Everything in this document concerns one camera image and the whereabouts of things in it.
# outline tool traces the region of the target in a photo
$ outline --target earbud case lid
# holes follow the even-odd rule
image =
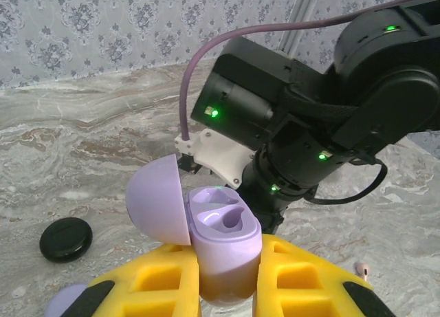
[[[175,154],[138,170],[127,185],[125,202],[131,221],[148,237],[191,245]]]

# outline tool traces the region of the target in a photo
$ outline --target robotic arm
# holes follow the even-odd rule
[[[208,129],[176,138],[179,167],[205,166],[275,233],[299,199],[345,204],[380,185],[376,154],[408,133],[440,130],[440,0],[365,12],[341,33],[326,73],[245,38],[217,59],[191,118]],[[317,199],[347,162],[379,164],[354,197]]]

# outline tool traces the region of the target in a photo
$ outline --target patterned wallpaper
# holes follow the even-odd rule
[[[310,19],[335,17],[391,0],[316,0],[312,4]],[[333,61],[333,48],[345,25],[320,28],[302,33],[295,58],[309,66],[324,71]],[[440,131],[410,134],[408,137],[425,150],[440,158]]]
[[[294,4],[295,0],[0,0],[0,89],[183,63],[204,41],[222,32],[287,21]],[[250,38],[274,49],[282,35]]]

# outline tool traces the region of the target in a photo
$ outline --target black round object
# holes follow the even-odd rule
[[[76,217],[59,219],[41,235],[40,251],[51,262],[72,262],[85,254],[92,238],[93,232],[86,221]]]

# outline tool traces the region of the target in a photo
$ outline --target marble table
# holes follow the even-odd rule
[[[190,106],[210,71],[202,63]],[[0,316],[42,316],[71,283],[89,282],[156,248],[124,205],[129,178],[174,153],[177,96],[184,67],[112,74],[0,92]],[[199,129],[194,123],[193,130]],[[344,206],[292,204],[278,235],[352,272],[369,263],[370,282],[398,316],[440,316],[440,160],[403,139],[380,153],[386,181]],[[327,178],[322,197],[361,190],[375,167],[347,166]],[[221,184],[208,172],[181,174],[184,191]],[[61,217],[85,219],[92,247],[56,265],[39,252],[44,229]],[[251,316],[203,304],[203,316]]]

